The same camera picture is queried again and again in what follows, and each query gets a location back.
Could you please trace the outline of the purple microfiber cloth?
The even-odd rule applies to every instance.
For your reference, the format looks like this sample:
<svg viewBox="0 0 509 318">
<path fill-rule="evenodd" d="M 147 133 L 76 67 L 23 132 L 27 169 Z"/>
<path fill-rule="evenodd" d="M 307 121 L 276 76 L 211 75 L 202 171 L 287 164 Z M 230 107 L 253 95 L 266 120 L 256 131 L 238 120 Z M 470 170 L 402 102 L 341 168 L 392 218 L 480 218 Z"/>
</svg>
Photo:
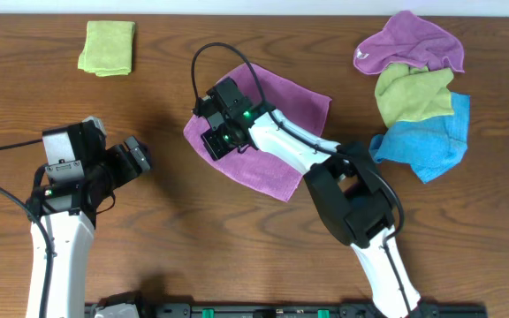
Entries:
<svg viewBox="0 0 509 318">
<path fill-rule="evenodd" d="M 301 128 L 320 136 L 326 122 L 331 98 L 306 89 L 254 64 L 254 70 L 269 102 Z M 211 167 L 231 180 L 281 201 L 288 201 L 298 187 L 302 174 L 276 156 L 248 148 L 223 159 L 213 160 L 201 140 L 209 129 L 202 117 L 193 116 L 183 134 L 194 151 Z"/>
</svg>

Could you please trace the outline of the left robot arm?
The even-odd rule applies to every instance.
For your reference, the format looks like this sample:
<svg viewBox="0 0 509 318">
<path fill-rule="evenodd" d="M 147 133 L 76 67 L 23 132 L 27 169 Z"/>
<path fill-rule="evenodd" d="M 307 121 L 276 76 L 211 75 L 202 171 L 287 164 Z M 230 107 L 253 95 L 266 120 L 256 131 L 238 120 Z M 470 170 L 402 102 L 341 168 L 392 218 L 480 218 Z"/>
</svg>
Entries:
<svg viewBox="0 0 509 318">
<path fill-rule="evenodd" d="M 47 185 L 36 184 L 28 206 L 33 268 L 29 317 L 81 317 L 90 248 L 103 201 L 152 167 L 148 147 L 134 137 L 107 148 L 61 132 L 42 139 L 48 158 Z"/>
</svg>

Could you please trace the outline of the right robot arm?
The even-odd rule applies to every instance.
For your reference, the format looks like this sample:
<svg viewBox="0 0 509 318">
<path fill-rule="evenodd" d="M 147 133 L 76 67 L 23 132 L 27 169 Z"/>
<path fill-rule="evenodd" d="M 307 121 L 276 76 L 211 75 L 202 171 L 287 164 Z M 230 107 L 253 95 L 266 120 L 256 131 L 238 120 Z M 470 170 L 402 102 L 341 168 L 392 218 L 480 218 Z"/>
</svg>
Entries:
<svg viewBox="0 0 509 318">
<path fill-rule="evenodd" d="M 419 315 L 421 296 L 396 244 L 401 201 L 360 144 L 324 140 L 266 107 L 196 114 L 209 123 L 201 137 L 213 158 L 252 146 L 300 172 L 327 230 L 355 252 L 375 307 L 386 317 Z"/>
</svg>

